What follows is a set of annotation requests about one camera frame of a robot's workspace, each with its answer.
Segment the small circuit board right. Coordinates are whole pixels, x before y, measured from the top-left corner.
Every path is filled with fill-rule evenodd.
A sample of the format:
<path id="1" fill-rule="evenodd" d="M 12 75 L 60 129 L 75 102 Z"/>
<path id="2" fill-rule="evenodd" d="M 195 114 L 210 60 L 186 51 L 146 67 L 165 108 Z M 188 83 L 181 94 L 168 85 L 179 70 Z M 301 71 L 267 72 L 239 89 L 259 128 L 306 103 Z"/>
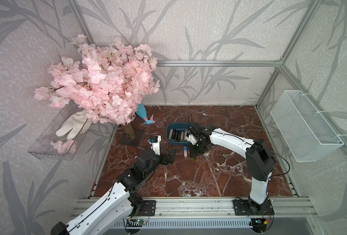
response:
<path id="1" fill-rule="evenodd" d="M 257 234 L 263 234 L 270 228 L 271 219 L 252 218 L 249 225 L 251 226 L 250 229 L 253 232 Z"/>

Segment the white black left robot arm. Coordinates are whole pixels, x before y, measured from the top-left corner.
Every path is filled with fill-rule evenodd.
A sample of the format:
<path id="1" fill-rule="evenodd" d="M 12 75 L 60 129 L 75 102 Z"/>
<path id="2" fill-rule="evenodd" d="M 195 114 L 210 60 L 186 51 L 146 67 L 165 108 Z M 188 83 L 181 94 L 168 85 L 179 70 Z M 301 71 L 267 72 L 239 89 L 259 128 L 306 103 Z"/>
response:
<path id="1" fill-rule="evenodd" d="M 132 167 L 124 171 L 113 186 L 91 207 L 68 223 L 58 222 L 52 235 L 102 235 L 121 219 L 142 210 L 143 199 L 137 191 L 160 165 L 174 163 L 177 149 L 167 154 L 143 150 Z"/>

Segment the green circuit board left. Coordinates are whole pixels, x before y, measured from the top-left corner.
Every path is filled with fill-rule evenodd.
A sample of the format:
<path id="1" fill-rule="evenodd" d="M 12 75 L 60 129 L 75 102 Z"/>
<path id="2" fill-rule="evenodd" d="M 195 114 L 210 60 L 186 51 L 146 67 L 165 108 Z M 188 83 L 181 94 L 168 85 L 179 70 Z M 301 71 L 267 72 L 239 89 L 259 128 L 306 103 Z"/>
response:
<path id="1" fill-rule="evenodd" d="M 126 227 L 132 227 L 132 228 L 143 227 L 143 226 L 146 226 L 148 224 L 148 222 L 149 222 L 149 219 L 143 219 L 143 218 L 132 219 L 132 218 L 129 218 L 126 220 L 125 226 Z"/>

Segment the blue pink lipstick tube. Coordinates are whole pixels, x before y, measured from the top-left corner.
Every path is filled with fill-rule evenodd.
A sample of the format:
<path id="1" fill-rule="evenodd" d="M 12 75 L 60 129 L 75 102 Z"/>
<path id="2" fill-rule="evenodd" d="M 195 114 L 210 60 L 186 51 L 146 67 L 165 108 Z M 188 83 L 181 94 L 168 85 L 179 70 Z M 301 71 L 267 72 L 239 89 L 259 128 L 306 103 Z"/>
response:
<path id="1" fill-rule="evenodd" d="M 188 149 L 187 149 L 187 146 L 184 146 L 184 157 L 185 157 L 185 158 L 188 157 Z"/>

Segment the teal plastic storage box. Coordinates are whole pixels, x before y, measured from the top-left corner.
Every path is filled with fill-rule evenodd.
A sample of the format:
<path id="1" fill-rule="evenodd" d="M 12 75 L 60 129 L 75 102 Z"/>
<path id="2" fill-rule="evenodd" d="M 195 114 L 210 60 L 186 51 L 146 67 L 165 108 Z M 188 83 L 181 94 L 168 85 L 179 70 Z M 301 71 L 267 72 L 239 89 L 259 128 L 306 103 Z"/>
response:
<path id="1" fill-rule="evenodd" d="M 176 130 L 185 132 L 185 130 L 188 130 L 191 127 L 191 125 L 192 125 L 191 122 L 174 122 L 174 123 L 169 124 L 167 126 L 167 130 L 166 130 L 166 139 L 168 140 L 169 132 L 171 129 L 176 129 Z M 189 145 L 191 145 L 191 143 L 188 141 L 177 142 L 177 141 L 173 141 L 173 140 L 171 140 L 171 141 L 168 140 L 168 143 L 171 144 L 172 146 L 189 146 Z"/>

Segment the beige nude lipstick tube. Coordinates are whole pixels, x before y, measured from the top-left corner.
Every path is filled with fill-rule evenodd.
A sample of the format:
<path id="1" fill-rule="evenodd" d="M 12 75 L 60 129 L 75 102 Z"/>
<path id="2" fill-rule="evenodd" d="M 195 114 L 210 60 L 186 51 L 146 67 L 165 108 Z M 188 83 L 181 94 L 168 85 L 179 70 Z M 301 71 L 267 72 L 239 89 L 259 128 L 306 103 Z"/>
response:
<path id="1" fill-rule="evenodd" d="M 172 136 L 174 134 L 174 130 L 171 129 L 170 132 L 169 132 L 169 137 L 168 137 L 168 140 L 171 141 L 172 140 Z"/>

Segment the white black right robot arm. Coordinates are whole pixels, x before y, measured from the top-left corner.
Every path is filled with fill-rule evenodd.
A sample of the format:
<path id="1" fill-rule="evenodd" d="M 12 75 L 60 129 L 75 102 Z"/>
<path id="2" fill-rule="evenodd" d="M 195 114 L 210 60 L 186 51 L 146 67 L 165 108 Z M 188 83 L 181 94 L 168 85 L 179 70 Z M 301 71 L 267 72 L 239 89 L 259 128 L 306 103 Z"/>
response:
<path id="1" fill-rule="evenodd" d="M 192 157 L 204 154 L 213 146 L 222 146 L 246 160 L 249 175 L 252 177 L 249 202 L 262 205 L 267 199 L 268 182 L 276 161 L 266 141 L 239 137 L 220 128 L 204 128 L 193 124 L 185 136 Z"/>

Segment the brown artificial tree trunk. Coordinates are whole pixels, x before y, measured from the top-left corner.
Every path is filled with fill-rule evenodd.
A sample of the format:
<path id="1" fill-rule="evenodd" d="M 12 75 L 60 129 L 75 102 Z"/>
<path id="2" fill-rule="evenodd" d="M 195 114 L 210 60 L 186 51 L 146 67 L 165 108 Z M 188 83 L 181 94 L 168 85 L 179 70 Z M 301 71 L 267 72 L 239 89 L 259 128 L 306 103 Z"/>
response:
<path id="1" fill-rule="evenodd" d="M 131 123 L 123 125 L 122 127 L 124 129 L 124 133 L 125 133 L 126 137 L 129 140 L 134 140 L 136 138 L 136 134 L 135 134 L 134 128 L 133 128 Z"/>

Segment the clear acrylic wall shelf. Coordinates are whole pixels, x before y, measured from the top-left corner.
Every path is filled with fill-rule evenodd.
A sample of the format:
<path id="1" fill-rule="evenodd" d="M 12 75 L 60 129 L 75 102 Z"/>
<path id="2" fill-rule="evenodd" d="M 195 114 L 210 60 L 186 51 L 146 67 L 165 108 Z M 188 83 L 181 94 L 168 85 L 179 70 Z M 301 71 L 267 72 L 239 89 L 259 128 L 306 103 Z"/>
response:
<path id="1" fill-rule="evenodd" d="M 71 101 L 27 152 L 40 160 L 72 160 L 91 125 L 86 110 Z"/>

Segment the dark square tree base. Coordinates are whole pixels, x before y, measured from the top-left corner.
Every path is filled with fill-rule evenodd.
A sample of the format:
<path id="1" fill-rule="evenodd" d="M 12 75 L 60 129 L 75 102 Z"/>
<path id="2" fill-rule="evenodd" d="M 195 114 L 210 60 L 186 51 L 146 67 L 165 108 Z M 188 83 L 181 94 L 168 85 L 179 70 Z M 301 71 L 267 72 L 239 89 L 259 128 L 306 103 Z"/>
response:
<path id="1" fill-rule="evenodd" d="M 142 129 L 135 129 L 134 131 L 136 135 L 135 139 L 130 140 L 125 133 L 122 133 L 119 143 L 125 146 L 138 147 L 144 137 L 145 131 Z"/>

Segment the pink cherry blossom tree crown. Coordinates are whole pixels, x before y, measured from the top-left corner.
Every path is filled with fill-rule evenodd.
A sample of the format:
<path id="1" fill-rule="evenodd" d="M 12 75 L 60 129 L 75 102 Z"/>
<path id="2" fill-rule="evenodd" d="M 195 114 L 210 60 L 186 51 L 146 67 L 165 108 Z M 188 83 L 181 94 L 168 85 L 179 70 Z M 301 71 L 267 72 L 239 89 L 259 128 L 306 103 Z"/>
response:
<path id="1" fill-rule="evenodd" d="M 99 47 L 87 44 L 86 39 L 83 34 L 73 39 L 82 60 L 62 57 L 51 65 L 51 86 L 35 89 L 34 98 L 49 100 L 53 108 L 73 101 L 93 123 L 131 123 L 143 98 L 160 88 L 153 77 L 157 60 L 150 46 L 126 46 L 116 37 L 109 46 Z"/>

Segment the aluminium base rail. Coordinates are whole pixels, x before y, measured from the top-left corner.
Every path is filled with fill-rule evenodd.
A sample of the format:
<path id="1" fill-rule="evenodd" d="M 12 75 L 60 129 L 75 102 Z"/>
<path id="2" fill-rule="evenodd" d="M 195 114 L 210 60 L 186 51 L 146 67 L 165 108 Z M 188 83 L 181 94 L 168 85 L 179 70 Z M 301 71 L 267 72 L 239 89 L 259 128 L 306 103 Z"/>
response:
<path id="1" fill-rule="evenodd" d="M 156 201 L 154 215 L 127 216 L 110 229 L 203 229 L 203 228 L 250 228 L 252 218 L 264 218 L 277 221 L 278 218 L 316 218 L 317 212 L 307 197 L 268 197 L 271 203 L 271 215 L 235 215 L 234 197 L 166 197 L 145 198 L 144 201 Z M 146 226 L 126 227 L 127 219 L 149 219 Z"/>

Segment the pale pink lipstick tube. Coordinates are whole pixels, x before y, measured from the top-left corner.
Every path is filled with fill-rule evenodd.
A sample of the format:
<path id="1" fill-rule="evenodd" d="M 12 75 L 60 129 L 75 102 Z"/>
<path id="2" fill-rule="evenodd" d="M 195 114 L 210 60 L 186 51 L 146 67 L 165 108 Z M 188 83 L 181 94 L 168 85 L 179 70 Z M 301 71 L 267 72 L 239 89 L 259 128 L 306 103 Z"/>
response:
<path id="1" fill-rule="evenodd" d="M 184 141 L 188 141 L 188 130 L 185 130 Z"/>

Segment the white fabric glove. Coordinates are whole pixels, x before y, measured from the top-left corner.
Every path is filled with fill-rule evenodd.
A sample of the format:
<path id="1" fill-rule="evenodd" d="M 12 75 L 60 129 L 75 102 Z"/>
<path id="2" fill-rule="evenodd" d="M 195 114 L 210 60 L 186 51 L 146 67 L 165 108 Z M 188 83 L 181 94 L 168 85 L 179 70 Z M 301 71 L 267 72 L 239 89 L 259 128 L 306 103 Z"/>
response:
<path id="1" fill-rule="evenodd" d="M 62 137 L 66 135 L 67 140 L 74 139 L 78 134 L 86 133 L 92 122 L 87 118 L 87 111 L 82 110 L 72 114 L 61 126 L 60 129 L 56 131 L 56 136 Z"/>

